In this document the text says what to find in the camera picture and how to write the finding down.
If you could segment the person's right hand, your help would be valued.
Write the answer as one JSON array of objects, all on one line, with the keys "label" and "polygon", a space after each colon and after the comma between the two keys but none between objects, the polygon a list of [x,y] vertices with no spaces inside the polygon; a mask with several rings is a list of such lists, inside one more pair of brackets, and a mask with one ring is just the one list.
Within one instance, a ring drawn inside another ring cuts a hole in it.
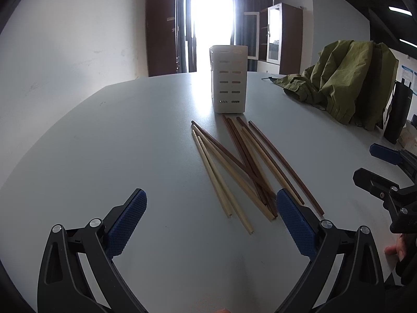
[{"label": "person's right hand", "polygon": [[400,234],[396,240],[396,244],[392,246],[387,246],[384,249],[384,253],[387,256],[397,256],[399,261],[402,261],[406,256],[406,242],[405,234]]}]

